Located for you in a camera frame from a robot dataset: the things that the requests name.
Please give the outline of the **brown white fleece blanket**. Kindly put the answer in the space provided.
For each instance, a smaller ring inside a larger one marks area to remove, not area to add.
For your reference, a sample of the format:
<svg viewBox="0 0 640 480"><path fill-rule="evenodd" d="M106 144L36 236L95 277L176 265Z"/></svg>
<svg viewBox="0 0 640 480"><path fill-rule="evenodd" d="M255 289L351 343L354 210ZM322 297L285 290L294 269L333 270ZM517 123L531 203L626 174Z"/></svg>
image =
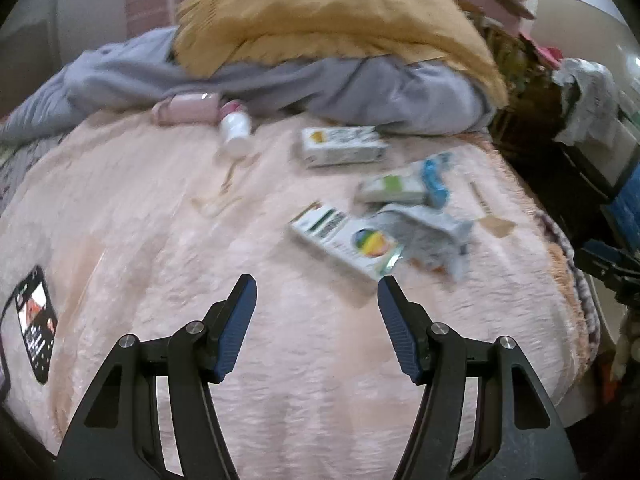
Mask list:
<svg viewBox="0 0 640 480"><path fill-rule="evenodd" d="M576 266L574 261L574 248L560 226L541 209L538 209L535 212L535 217L544 230L544 235L548 240L559 245L562 249L568 270L570 270L570 274L572 274L574 280L574 294L579 302L580 308L582 309L582 317L585 320L588 337L587 366L590 366L599 353L600 343L602 340L602 328L596 302L594 301L586 274Z"/></svg>

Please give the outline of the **black smartphone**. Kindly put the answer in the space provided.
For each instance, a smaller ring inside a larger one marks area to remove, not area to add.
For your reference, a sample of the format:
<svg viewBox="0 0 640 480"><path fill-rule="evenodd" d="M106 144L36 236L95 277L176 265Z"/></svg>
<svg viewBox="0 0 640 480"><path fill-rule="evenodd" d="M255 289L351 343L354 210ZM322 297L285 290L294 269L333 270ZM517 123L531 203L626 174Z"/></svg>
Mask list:
<svg viewBox="0 0 640 480"><path fill-rule="evenodd" d="M44 385L49 378L58 318L41 266L34 266L17 284L12 301L32 372Z"/></svg>

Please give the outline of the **white plastic bag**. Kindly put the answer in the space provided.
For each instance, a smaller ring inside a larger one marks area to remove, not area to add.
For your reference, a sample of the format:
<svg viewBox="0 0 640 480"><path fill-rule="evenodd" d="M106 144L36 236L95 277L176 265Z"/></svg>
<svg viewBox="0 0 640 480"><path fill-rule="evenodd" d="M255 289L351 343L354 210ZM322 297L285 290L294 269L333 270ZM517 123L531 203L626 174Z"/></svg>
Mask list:
<svg viewBox="0 0 640 480"><path fill-rule="evenodd" d="M612 73L597 62L563 58L552 80L561 89L564 122L555 142L573 146L590 141L612 148L620 94Z"/></svg>

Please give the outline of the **white crumpled wrapper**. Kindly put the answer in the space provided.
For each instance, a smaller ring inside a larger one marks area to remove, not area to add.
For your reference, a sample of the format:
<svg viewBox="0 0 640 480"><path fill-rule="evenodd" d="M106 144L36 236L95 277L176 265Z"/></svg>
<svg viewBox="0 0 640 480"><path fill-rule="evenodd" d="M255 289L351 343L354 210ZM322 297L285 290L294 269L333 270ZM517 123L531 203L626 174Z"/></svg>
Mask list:
<svg viewBox="0 0 640 480"><path fill-rule="evenodd" d="M387 204L371 222L404 245L404 256L428 270L442 269L455 281L465 277L473 220L454 218L423 205Z"/></svg>

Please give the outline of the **wooden baby crib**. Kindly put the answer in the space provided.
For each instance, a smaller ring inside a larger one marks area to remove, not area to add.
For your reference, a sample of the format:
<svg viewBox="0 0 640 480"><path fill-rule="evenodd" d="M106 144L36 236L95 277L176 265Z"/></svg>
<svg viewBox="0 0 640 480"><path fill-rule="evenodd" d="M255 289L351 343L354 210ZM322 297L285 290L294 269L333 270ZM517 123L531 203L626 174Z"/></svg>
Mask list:
<svg viewBox="0 0 640 480"><path fill-rule="evenodd" d="M534 44L512 36L484 14L470 16L494 56L508 90L508 105L489 126L492 143L504 152L549 142L563 125L561 88L552 80L554 67Z"/></svg>

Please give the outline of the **blue snack wrapper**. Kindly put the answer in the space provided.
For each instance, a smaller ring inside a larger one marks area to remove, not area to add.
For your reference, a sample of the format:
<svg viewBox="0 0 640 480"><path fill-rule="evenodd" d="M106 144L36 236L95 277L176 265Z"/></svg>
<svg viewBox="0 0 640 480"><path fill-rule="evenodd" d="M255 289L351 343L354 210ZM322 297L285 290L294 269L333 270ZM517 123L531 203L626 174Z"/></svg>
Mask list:
<svg viewBox="0 0 640 480"><path fill-rule="evenodd" d="M452 154L440 152L421 162L419 176L426 189L426 200L431 207L442 209L449 200L449 190L442 174L449 170Z"/></svg>

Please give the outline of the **white medicine box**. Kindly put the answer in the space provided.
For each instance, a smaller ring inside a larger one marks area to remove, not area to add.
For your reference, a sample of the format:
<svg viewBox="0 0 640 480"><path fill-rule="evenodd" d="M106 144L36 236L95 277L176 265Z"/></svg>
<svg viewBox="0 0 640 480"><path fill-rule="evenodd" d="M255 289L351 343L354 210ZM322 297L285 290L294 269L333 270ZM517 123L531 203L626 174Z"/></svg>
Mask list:
<svg viewBox="0 0 640 480"><path fill-rule="evenodd" d="M358 184L355 196L358 202L366 204L423 204L426 187L416 177L386 174L364 179Z"/></svg>

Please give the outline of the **colourful drink carton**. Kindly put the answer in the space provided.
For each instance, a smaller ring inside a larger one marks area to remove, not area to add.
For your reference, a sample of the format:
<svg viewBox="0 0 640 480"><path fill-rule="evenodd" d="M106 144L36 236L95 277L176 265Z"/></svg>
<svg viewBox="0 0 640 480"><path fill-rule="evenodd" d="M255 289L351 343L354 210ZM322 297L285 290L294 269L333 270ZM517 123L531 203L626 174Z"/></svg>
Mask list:
<svg viewBox="0 0 640 480"><path fill-rule="evenodd" d="M288 222L290 231L331 260L378 281L392 272L404 246L395 237L322 202L313 202Z"/></svg>

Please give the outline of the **grey blue quilt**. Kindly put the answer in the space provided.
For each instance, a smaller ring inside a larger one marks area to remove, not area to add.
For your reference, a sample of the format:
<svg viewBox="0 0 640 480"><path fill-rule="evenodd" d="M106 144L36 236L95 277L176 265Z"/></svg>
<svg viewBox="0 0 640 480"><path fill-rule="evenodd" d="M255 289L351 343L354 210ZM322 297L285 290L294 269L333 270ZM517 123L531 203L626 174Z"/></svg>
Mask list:
<svg viewBox="0 0 640 480"><path fill-rule="evenodd" d="M69 132L98 110L151 107L200 91L238 99L253 116L304 110L339 124L436 136L483 128L497 109L477 81L447 65L391 56L237 62L196 78L171 53L176 32L157 28L81 53L9 114L2 141L24 144Z"/></svg>

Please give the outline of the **green white milk carton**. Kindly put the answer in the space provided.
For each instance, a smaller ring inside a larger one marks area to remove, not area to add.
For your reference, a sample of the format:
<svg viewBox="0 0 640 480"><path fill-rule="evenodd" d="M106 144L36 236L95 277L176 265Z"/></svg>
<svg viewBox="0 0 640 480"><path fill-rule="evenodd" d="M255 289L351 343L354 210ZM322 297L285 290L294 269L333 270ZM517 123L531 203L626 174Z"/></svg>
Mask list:
<svg viewBox="0 0 640 480"><path fill-rule="evenodd" d="M379 162L387 148L373 127L314 127L299 135L299 153L307 167Z"/></svg>

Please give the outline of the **small white bottle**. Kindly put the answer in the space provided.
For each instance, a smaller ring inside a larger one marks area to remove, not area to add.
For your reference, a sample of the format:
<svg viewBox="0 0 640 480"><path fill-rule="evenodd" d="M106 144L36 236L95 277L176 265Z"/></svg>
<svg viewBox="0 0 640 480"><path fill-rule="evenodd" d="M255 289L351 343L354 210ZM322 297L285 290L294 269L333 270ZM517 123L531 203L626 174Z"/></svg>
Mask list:
<svg viewBox="0 0 640 480"><path fill-rule="evenodd" d="M228 101L220 108L219 130L229 156L240 159L252 152L252 120L241 101Z"/></svg>

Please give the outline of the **yellow ruffled pillow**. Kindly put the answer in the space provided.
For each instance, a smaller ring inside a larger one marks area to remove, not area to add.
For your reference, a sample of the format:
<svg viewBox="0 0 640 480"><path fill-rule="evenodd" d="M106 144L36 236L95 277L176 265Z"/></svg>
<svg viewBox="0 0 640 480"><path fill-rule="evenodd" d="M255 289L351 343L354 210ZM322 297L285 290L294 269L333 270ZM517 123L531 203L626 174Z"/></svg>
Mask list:
<svg viewBox="0 0 640 480"><path fill-rule="evenodd" d="M184 0L177 20L172 50L194 77L236 62L390 55L442 62L493 106L508 102L486 41L454 0Z"/></svg>

